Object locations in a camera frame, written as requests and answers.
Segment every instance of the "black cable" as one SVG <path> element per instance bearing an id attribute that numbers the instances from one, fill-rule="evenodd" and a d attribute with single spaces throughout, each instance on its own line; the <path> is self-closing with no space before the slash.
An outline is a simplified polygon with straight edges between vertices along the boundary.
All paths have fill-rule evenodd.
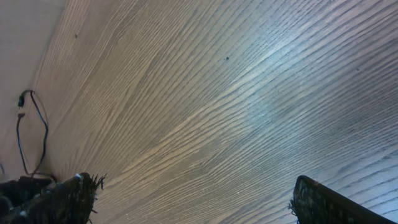
<path id="1" fill-rule="evenodd" d="M 21 138 L 19 137 L 19 124 L 21 122 L 21 119 L 25 116 L 24 113 L 19 113 L 18 114 L 18 121 L 17 121 L 17 140 L 18 140 L 18 148 L 19 148 L 19 152 L 21 154 L 21 159 L 22 159 L 22 164 L 24 165 L 24 170 L 26 175 L 30 175 L 31 177 L 33 177 L 36 174 L 39 175 L 44 175 L 47 177 L 50 177 L 54 182 L 57 182 L 57 179 L 51 175 L 51 174 L 45 174 L 45 173 L 41 173 L 41 172 L 37 172 L 38 169 L 40 168 L 40 166 L 42 165 L 42 162 L 44 160 L 45 157 L 45 151 L 46 151 L 46 144 L 47 144 L 47 136 L 49 134 L 49 126 L 47 124 L 47 122 L 43 119 L 42 113 L 39 110 L 39 107 L 37 106 L 37 103 L 33 97 L 33 90 L 25 90 L 21 93 L 21 95 L 19 96 L 19 102 L 18 102 L 18 106 L 20 108 L 22 108 L 25 104 L 25 95 L 26 93 L 30 93 L 30 98 L 33 101 L 33 104 L 36 108 L 37 113 L 39 114 L 40 119 L 42 120 L 43 124 L 44 124 L 44 128 L 45 128 L 45 134 L 44 134 L 44 139 L 43 139 L 43 153 L 42 153 L 42 157 L 40 158 L 39 164 L 37 164 L 37 167 L 34 169 L 33 173 L 29 173 L 26 169 L 26 164 L 25 164 L 25 159 L 24 159 L 24 154 L 23 154 L 23 150 L 22 150 L 22 145 L 21 145 Z"/>

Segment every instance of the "wooden surface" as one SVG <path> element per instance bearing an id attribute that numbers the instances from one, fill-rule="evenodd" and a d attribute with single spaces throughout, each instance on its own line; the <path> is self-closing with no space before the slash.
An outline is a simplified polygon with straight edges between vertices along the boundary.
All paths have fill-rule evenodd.
<path id="1" fill-rule="evenodd" d="M 108 173 L 94 223 L 295 223 L 300 174 L 398 222 L 397 51 L 395 0 L 69 0 L 32 86 L 44 168 Z"/>

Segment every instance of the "wood grain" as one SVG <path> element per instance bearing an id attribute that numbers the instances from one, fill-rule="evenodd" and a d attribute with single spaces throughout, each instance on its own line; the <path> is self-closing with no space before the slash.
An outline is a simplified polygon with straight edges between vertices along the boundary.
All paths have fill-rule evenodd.
<path id="1" fill-rule="evenodd" d="M 69 0 L 33 86 L 45 168 L 108 173 L 95 223 L 295 223 L 300 174 L 398 222 L 397 22 L 395 0 Z"/>

